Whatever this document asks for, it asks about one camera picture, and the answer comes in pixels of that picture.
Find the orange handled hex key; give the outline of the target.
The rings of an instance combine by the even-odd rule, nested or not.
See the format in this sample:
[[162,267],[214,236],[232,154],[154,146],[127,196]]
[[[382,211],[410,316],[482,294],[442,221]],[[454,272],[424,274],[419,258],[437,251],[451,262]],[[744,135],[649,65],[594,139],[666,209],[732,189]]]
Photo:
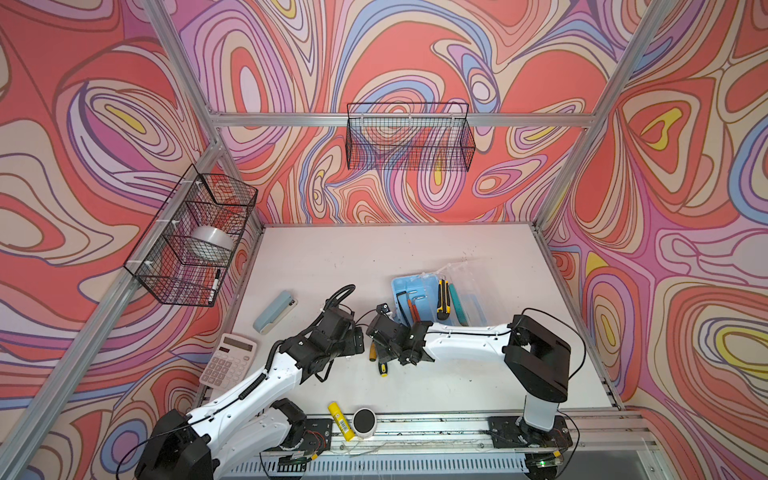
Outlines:
[[425,295],[418,295],[411,294],[411,304],[410,304],[410,314],[412,318],[413,323],[421,323],[422,322],[422,316],[421,316],[421,310],[420,307],[425,303],[427,300]]

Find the black large hex key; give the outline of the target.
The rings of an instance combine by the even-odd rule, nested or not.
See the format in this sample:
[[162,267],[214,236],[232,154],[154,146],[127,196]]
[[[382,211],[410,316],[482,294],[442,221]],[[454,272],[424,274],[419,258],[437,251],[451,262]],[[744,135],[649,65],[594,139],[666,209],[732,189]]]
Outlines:
[[410,304],[411,304],[411,297],[410,297],[410,295],[411,294],[416,294],[416,293],[417,293],[416,290],[410,290],[410,291],[403,290],[403,291],[397,292],[395,294],[395,297],[396,297],[396,301],[397,301],[398,307],[400,309],[403,309],[403,310],[405,310],[405,309],[410,310],[411,309],[411,307],[410,307]]

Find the yellow black utility knife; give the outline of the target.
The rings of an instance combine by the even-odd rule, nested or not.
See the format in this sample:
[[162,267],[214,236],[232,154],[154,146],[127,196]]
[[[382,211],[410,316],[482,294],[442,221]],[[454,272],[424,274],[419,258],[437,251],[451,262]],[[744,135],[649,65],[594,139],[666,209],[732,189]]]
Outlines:
[[438,281],[438,303],[436,307],[436,316],[439,321],[447,321],[450,317],[450,289],[449,283],[440,279]]

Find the teal utility knife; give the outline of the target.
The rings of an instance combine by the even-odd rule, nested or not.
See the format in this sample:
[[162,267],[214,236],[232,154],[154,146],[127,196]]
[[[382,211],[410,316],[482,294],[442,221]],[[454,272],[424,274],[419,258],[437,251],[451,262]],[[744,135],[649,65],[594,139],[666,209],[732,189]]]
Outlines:
[[458,323],[461,326],[468,326],[468,319],[465,313],[465,310],[462,306],[462,303],[460,301],[460,297],[458,295],[458,291],[453,283],[450,283],[448,285],[449,293],[452,300],[453,309],[455,311],[455,315],[457,318]]

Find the light blue plastic tool box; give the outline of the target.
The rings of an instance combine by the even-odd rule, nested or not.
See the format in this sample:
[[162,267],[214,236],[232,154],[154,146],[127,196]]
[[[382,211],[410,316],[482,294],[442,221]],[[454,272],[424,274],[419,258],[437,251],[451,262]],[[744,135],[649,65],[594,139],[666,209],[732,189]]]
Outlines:
[[437,321],[438,277],[434,274],[418,274],[396,277],[391,281],[394,296],[394,315],[398,322],[411,326],[415,320],[412,310],[417,311],[418,321]]

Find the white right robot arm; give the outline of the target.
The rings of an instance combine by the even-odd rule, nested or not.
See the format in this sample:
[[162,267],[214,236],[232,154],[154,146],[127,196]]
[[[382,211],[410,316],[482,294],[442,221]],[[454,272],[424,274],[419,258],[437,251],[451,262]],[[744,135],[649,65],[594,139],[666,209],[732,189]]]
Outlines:
[[521,426],[549,432],[559,406],[568,399],[570,345],[528,315],[505,325],[449,326],[420,322],[411,326],[379,314],[366,335],[378,358],[401,365],[472,360],[504,364],[526,391]]

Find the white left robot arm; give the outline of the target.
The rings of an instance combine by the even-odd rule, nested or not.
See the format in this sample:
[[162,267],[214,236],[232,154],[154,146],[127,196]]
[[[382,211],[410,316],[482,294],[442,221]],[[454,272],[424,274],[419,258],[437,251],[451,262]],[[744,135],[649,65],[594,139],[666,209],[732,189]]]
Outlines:
[[299,408],[285,395],[331,367],[338,357],[363,352],[354,314],[327,307],[298,334],[276,341],[258,371],[220,397],[155,424],[134,470],[136,479],[219,479],[256,449],[294,436]]

